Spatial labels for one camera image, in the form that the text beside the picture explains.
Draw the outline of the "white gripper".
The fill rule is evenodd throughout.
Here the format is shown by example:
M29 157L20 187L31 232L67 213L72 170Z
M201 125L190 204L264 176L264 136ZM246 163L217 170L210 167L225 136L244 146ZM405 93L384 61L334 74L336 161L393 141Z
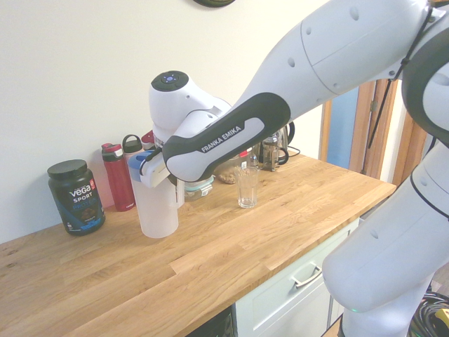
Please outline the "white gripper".
M140 165L140 181L149 188L156 187L169 175L162 155L147 157Z

